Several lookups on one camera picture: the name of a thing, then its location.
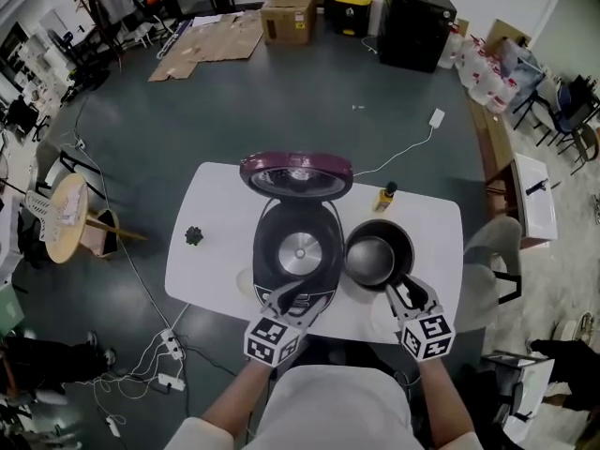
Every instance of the wooden stool leg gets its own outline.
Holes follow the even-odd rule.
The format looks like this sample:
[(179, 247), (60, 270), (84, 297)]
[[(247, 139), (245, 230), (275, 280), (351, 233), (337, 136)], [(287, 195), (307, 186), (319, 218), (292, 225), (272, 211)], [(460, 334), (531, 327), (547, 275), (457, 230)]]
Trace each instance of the wooden stool leg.
[(136, 240), (147, 240), (147, 238), (145, 236), (140, 235), (138, 233), (128, 232), (127, 230), (115, 229), (114, 227), (110, 227), (108, 225), (104, 225), (104, 223), (99, 223), (99, 222), (94, 221), (94, 220), (87, 219), (87, 221), (85, 222), (85, 224), (89, 225), (90, 227), (95, 227), (97, 229), (104, 230), (106, 232), (116, 233), (119, 236), (126, 236), (126, 237), (129, 237), (129, 238), (135, 238)]

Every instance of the black pot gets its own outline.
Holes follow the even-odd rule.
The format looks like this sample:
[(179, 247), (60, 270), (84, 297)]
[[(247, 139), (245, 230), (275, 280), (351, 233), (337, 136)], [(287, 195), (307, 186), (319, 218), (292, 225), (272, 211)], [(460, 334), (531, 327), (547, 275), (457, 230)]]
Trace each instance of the black pot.
[(348, 250), (358, 240), (376, 236), (385, 241), (394, 252), (394, 268), (386, 281), (378, 285), (364, 285), (358, 283), (361, 287), (372, 292), (385, 292), (387, 285), (397, 287), (402, 284), (402, 277), (410, 274), (414, 264), (413, 242), (409, 236), (396, 223), (388, 220), (377, 219), (361, 223), (348, 236), (345, 247), (344, 258), (348, 256)]

